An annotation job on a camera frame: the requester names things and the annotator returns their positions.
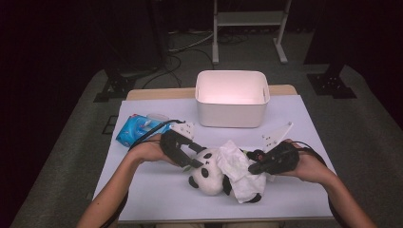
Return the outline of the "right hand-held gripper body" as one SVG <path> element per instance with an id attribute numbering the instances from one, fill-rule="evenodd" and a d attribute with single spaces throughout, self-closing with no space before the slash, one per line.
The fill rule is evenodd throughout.
<path id="1" fill-rule="evenodd" d="M 291 171 L 297 166 L 297 150 L 290 142 L 285 141 L 285 137 L 293 125 L 292 122 L 289 122 L 262 136 L 263 152 L 270 157 L 266 163 L 267 173 L 279 174 Z"/>

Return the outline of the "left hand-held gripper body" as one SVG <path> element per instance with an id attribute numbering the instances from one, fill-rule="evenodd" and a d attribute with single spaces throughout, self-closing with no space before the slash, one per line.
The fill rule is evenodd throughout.
<path id="1" fill-rule="evenodd" d="M 161 135 L 160 147 L 164 154 L 180 167 L 190 165 L 192 159 L 182 151 L 182 146 L 189 146 L 194 139 L 193 123 L 174 123 Z"/>

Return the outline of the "white wet wipe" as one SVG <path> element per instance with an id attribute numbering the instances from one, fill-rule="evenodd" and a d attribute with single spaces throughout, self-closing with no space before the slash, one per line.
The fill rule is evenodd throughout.
<path id="1" fill-rule="evenodd" d="M 219 147 L 217 165 L 229 179 L 230 193 L 239 203 L 254 203 L 261 200 L 266 186 L 264 174 L 251 174 L 248 170 L 252 162 L 232 141 Z"/>

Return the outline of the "panda plush toy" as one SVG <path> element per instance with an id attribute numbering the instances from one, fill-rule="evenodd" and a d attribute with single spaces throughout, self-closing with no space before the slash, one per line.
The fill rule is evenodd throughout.
<path id="1" fill-rule="evenodd" d="M 188 183 L 208 196 L 224 193 L 227 196 L 235 198 L 230 193 L 231 186 L 229 179 L 218 168 L 218 154 L 218 148 L 208 148 L 199 153 L 196 160 L 202 162 L 203 166 L 191 170 Z"/>

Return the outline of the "blue wet wipe packet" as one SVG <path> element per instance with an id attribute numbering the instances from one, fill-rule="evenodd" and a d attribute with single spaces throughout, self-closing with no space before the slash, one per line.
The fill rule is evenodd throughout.
<path id="1" fill-rule="evenodd" d="M 116 140 L 126 147 L 131 147 L 136 143 L 141 143 L 155 134 L 164 133 L 171 124 L 177 124 L 176 120 L 153 117 L 151 115 L 142 116 L 133 114 L 128 117 L 122 129 L 116 136 Z"/>

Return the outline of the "white plastic bin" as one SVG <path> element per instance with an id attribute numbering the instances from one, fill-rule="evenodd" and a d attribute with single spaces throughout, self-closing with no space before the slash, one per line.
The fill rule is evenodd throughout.
<path id="1" fill-rule="evenodd" d="M 199 122 L 211 127 L 258 127 L 270 92 L 266 76 L 252 70 L 205 70 L 196 82 Z"/>

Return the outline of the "person's left hand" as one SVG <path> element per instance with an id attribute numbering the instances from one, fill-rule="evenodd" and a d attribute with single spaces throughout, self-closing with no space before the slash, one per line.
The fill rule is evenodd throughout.
<path id="1" fill-rule="evenodd" d="M 154 135 L 130 149 L 128 157 L 137 163 L 164 161 L 173 164 L 173 161 L 162 151 L 160 142 L 161 134 Z"/>

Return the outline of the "person's right hand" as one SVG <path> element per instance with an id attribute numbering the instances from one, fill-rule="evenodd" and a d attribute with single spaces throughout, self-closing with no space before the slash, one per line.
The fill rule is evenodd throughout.
<path id="1" fill-rule="evenodd" d="M 280 173 L 281 176 L 296 177 L 302 181 L 327 184 L 336 175 L 314 155 L 306 151 L 299 151 L 299 162 L 292 171 Z"/>

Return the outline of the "black stand base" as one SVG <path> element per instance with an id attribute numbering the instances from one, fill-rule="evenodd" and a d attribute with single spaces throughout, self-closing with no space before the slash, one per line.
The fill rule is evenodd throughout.
<path id="1" fill-rule="evenodd" d="M 94 99 L 94 103 L 106 103 L 110 99 L 125 98 L 134 88 L 135 79 L 123 76 L 116 68 L 106 68 L 106 83 Z"/>
<path id="2" fill-rule="evenodd" d="M 356 95 L 340 78 L 343 64 L 330 64 L 323 73 L 308 74 L 307 78 L 316 95 L 329 95 L 334 99 L 355 99 Z"/>

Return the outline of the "white metal stand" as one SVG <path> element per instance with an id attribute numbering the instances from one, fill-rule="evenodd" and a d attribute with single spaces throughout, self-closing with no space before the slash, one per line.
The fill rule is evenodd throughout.
<path id="1" fill-rule="evenodd" d="M 279 61 L 282 64 L 287 64 L 288 59 L 285 55 L 281 42 L 291 5 L 292 0 L 286 0 L 283 10 L 219 12 L 218 0 L 214 0 L 212 63 L 218 64 L 220 62 L 218 43 L 219 28 L 278 26 L 278 35 L 273 39 L 273 43 L 276 48 Z"/>

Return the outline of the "black floor bracket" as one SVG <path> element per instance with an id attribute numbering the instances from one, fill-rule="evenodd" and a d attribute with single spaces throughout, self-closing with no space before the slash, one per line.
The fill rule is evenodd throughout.
<path id="1" fill-rule="evenodd" d="M 106 121 L 106 124 L 105 124 L 105 126 L 104 126 L 104 128 L 103 128 L 102 133 L 103 133 L 104 135 L 112 135 L 112 134 L 113 134 L 113 131 L 114 131 L 114 129 L 115 129 L 117 120 L 118 120 L 118 116 L 117 116 L 117 115 L 111 115 L 111 116 L 109 116 L 108 119 L 107 119 L 107 121 Z"/>

